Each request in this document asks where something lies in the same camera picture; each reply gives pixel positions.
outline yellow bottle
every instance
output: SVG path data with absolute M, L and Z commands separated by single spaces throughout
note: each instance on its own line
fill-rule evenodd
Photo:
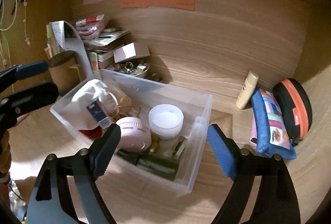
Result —
M 258 79 L 259 79 L 258 74 L 252 72 L 248 73 L 243 88 L 241 89 L 241 92 L 239 93 L 239 96 L 236 101 L 236 106 L 239 109 L 244 109 L 245 106 L 247 105 L 248 101 L 250 100 L 253 94 L 253 91 L 255 90 Z

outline bottle cap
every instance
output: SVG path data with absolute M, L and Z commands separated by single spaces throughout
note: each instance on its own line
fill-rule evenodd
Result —
M 54 37 L 53 28 L 50 23 L 46 25 L 46 32 L 47 32 L 47 38 Z
M 259 75 L 256 73 L 252 73 L 251 71 L 249 71 L 248 76 L 246 78 L 246 81 L 250 84 L 250 85 L 256 85 L 257 80 L 259 79 Z

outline plastic storage box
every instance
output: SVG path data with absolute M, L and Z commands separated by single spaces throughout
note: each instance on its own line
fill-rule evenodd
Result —
M 111 164 L 120 166 L 126 172 L 131 172 L 133 176 L 139 175 L 152 180 L 160 186 L 176 192 L 178 196 L 191 193 L 205 146 L 213 99 L 212 95 L 102 69 L 72 89 L 50 109 L 50 112 L 60 120 L 75 139 L 86 143 L 86 147 L 92 144 L 92 140 L 74 129 L 57 111 L 60 111 L 61 108 L 66 106 L 78 89 L 87 81 L 95 78 L 101 80 L 110 79 L 117 82 L 120 88 L 132 99 L 132 104 L 142 108 L 140 117 L 143 122 L 148 123 L 149 111 L 162 103 L 175 105 L 182 110 L 184 122 L 180 135 L 187 137 L 188 143 L 181 157 L 174 181 L 163 179 L 162 177 L 143 171 L 115 155 L 111 160 Z

